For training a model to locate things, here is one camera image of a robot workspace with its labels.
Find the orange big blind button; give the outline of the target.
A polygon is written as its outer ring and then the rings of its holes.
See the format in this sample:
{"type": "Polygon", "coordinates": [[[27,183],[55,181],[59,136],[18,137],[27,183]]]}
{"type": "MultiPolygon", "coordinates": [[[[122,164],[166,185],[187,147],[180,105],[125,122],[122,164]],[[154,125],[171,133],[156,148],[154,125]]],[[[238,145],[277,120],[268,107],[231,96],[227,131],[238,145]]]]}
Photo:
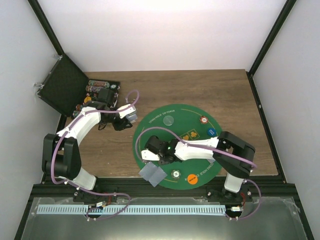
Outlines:
{"type": "Polygon", "coordinates": [[[190,185],[195,185],[198,183],[198,175],[193,173],[189,174],[186,180],[190,185]]]}

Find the blue small blind button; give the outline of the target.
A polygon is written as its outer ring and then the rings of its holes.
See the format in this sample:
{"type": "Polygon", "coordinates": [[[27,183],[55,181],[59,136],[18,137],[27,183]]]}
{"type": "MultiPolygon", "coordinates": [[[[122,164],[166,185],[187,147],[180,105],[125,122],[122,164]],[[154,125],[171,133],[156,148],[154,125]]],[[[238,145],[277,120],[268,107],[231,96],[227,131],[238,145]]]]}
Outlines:
{"type": "Polygon", "coordinates": [[[217,134],[217,131],[213,127],[210,127],[207,129],[206,133],[210,137],[215,137],[217,134]]]}

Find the clear dealer button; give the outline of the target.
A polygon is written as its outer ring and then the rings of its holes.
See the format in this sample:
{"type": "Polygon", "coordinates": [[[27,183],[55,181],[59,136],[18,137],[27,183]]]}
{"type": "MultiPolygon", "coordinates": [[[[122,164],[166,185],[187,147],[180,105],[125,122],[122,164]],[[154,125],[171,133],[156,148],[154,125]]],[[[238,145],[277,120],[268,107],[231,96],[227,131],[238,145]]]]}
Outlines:
{"type": "Polygon", "coordinates": [[[165,126],[171,126],[173,125],[174,123],[174,118],[171,116],[171,115],[166,115],[164,118],[163,118],[163,124],[165,126]]]}

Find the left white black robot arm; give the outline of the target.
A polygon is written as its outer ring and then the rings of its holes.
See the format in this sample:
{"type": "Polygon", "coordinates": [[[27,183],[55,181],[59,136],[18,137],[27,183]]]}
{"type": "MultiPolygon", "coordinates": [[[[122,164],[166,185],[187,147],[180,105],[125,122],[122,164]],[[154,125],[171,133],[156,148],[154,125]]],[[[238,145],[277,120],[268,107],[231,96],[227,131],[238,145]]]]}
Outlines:
{"type": "Polygon", "coordinates": [[[135,104],[116,107],[115,93],[103,88],[94,100],[87,101],[78,115],[65,128],[55,134],[47,134],[43,140],[42,171],[50,175],[54,184],[70,184],[84,190],[89,201],[97,202],[102,189],[97,186],[97,177],[82,167],[79,146],[90,130],[99,124],[112,124],[115,131],[133,126],[137,119],[135,104]]]}

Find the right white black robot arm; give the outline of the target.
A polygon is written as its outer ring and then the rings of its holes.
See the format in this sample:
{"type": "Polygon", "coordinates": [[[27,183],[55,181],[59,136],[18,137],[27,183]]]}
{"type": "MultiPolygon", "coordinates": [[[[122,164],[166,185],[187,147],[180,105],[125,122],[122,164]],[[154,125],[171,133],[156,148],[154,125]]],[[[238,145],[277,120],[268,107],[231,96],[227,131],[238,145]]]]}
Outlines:
{"type": "Polygon", "coordinates": [[[222,195],[225,200],[232,202],[240,196],[243,182],[257,167],[253,163],[255,153],[254,146],[228,131],[222,131],[219,136],[204,140],[175,138],[163,141],[153,135],[147,140],[141,157],[144,161],[161,164],[213,160],[227,172],[222,195]]]}

